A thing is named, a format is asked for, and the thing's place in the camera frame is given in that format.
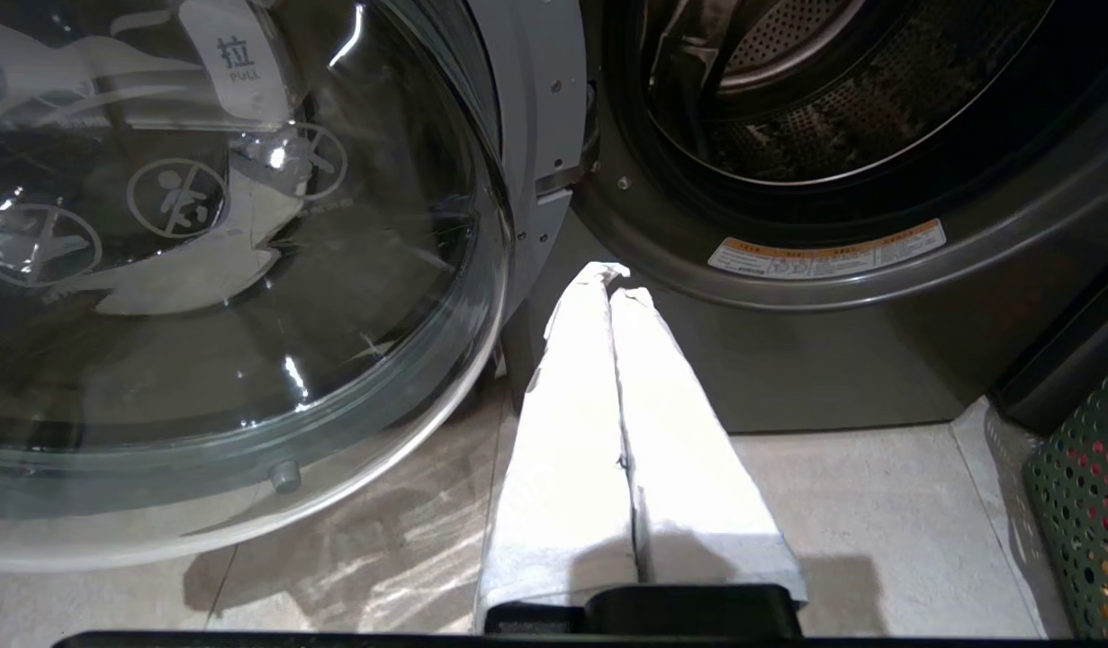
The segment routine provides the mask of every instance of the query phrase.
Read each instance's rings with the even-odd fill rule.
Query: front-load washing machine
[[[1108,261],[1108,3],[0,0],[0,569],[351,495],[595,254],[729,430],[947,418]]]

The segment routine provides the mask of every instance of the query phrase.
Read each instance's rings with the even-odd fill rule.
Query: tiled floor
[[[95,574],[0,575],[0,647],[90,628],[468,631],[502,384],[361,495],[275,534]],[[808,575],[812,636],[1067,636],[1025,508],[1030,439],[977,403],[952,425],[735,439]]]

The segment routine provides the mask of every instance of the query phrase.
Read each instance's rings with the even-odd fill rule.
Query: orange warning label
[[[944,245],[945,230],[935,219],[875,241],[820,249],[792,250],[727,238],[709,257],[709,266],[767,279],[822,279],[892,266]]]

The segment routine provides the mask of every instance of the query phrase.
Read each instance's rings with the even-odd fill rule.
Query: washing machine door
[[[439,426],[507,282],[460,3],[0,2],[0,569],[244,541]]]
[[[890,300],[1108,209],[1108,2],[582,8],[599,144],[575,210],[687,295]]]

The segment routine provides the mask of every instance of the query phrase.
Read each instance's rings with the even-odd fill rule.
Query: perforated basket
[[[1077,635],[1108,637],[1108,377],[1026,463]]]

